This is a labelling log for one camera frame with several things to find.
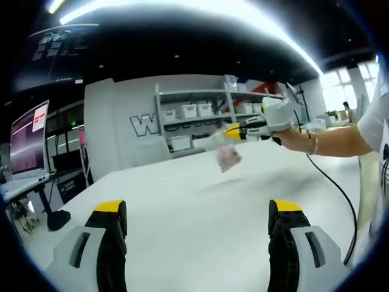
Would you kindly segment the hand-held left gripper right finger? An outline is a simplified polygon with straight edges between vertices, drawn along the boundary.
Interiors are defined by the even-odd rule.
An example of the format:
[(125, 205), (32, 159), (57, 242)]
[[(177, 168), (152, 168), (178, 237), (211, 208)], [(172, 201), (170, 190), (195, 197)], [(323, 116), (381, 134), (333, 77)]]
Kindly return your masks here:
[(300, 206), (269, 201), (268, 291), (335, 291), (348, 276), (341, 250)]

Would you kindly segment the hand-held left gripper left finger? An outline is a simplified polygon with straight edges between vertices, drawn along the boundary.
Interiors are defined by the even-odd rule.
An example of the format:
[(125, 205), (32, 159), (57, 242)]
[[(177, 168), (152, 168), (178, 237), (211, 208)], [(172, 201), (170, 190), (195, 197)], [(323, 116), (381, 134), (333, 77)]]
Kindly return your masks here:
[(53, 249), (45, 275), (58, 291), (126, 291), (124, 200), (99, 204)]

